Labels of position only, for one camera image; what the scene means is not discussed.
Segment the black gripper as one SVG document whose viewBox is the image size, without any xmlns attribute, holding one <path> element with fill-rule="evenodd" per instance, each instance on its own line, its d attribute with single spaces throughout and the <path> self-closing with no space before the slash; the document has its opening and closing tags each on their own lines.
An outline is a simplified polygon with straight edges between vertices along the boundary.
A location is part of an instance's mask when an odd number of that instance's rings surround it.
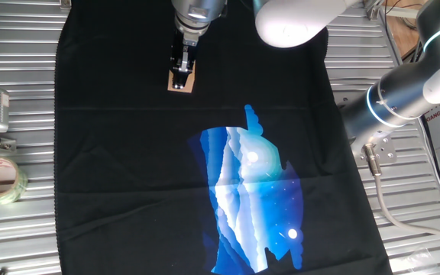
<svg viewBox="0 0 440 275">
<path fill-rule="evenodd" d="M 172 57 L 170 58 L 173 90 L 193 89 L 196 65 L 194 60 L 183 60 L 184 53 L 188 53 L 188 58 L 196 58 L 197 47 L 187 45 L 184 42 L 184 34 L 175 30 L 172 43 Z"/>
</svg>

